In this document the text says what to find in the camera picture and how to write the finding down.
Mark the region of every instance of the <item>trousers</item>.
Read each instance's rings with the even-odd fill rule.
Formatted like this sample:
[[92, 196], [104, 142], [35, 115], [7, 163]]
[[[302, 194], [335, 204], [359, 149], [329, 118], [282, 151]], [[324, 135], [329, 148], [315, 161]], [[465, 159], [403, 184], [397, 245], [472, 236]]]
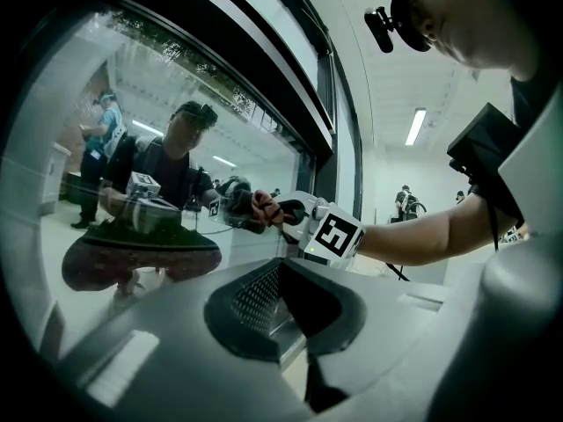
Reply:
[[107, 164], [105, 155], [86, 150], [80, 164], [80, 217], [88, 222], [96, 220], [99, 179]]

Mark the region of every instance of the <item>fluorescent light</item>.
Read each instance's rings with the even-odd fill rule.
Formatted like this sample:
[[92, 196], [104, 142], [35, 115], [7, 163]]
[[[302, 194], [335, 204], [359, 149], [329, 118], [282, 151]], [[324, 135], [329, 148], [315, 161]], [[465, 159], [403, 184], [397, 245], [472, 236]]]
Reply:
[[420, 129], [422, 128], [422, 122], [426, 117], [426, 109], [424, 108], [416, 108], [414, 113], [413, 119], [413, 126], [411, 127], [411, 131], [406, 138], [405, 145], [414, 145], [414, 141], [416, 141], [416, 136], [419, 135]]
[[138, 127], [141, 127], [147, 131], [150, 131], [151, 133], [154, 133], [155, 135], [161, 135], [163, 136], [164, 133], [162, 131], [158, 131], [157, 129], [153, 128], [153, 127], [149, 127], [148, 125], [145, 125], [141, 122], [137, 122], [136, 120], [131, 120], [131, 122], [133, 123], [133, 125], [137, 125]]
[[213, 155], [213, 159], [216, 159], [217, 161], [221, 161], [222, 163], [225, 163], [225, 164], [229, 165], [230, 167], [237, 167], [236, 164], [233, 164], [233, 163], [227, 161], [226, 159], [222, 159], [222, 158], [219, 157], [219, 156]]

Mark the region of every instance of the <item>backpack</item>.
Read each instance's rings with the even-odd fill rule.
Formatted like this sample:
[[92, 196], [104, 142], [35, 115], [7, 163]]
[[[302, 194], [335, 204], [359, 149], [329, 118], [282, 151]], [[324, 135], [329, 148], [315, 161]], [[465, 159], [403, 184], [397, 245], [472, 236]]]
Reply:
[[403, 192], [405, 193], [405, 198], [401, 202], [401, 211], [403, 213], [406, 213], [406, 209], [409, 207], [409, 205], [413, 204], [415, 201], [418, 201], [418, 199], [407, 191], [403, 191]]

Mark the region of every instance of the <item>person in blue shirt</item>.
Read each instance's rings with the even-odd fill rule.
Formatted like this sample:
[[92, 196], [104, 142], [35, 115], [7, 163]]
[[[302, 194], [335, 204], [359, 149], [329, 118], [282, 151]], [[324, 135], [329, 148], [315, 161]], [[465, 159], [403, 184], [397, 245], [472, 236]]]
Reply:
[[72, 228], [87, 229], [96, 220], [98, 210], [98, 189], [102, 172], [111, 158], [117, 144], [125, 133], [121, 110], [113, 91], [102, 91], [94, 104], [102, 107], [104, 113], [96, 127], [80, 125], [86, 141], [86, 149], [80, 164], [80, 221], [72, 223]]

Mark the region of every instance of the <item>ceiling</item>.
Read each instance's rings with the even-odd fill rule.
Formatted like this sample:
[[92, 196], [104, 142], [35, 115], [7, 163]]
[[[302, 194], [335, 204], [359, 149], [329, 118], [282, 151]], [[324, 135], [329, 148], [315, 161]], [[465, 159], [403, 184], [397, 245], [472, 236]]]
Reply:
[[222, 99], [223, 102], [228, 99], [213, 88], [212, 82], [203, 82], [176, 62], [167, 61], [135, 40], [125, 38], [107, 65], [110, 86], [117, 94], [124, 122], [132, 135], [151, 133], [132, 125], [131, 120], [165, 133], [171, 114], [188, 100], [213, 107], [218, 121], [192, 151], [192, 159], [212, 176], [224, 177], [231, 169], [213, 159], [215, 155], [238, 168], [296, 158], [296, 151], [287, 144], [287, 136], [284, 138], [277, 132], [268, 133], [265, 128], [256, 127], [264, 114], [259, 107], [252, 105], [250, 114], [234, 113], [221, 103]]
[[[390, 33], [393, 52], [382, 53], [363, 14], [370, 7], [388, 10], [391, 0], [311, 2], [327, 25], [342, 61], [365, 147], [445, 150], [487, 101], [511, 114], [508, 76], [502, 71], [472, 74], [434, 50], [412, 50], [396, 32]], [[414, 146], [406, 147], [418, 107], [427, 108], [427, 117]]]

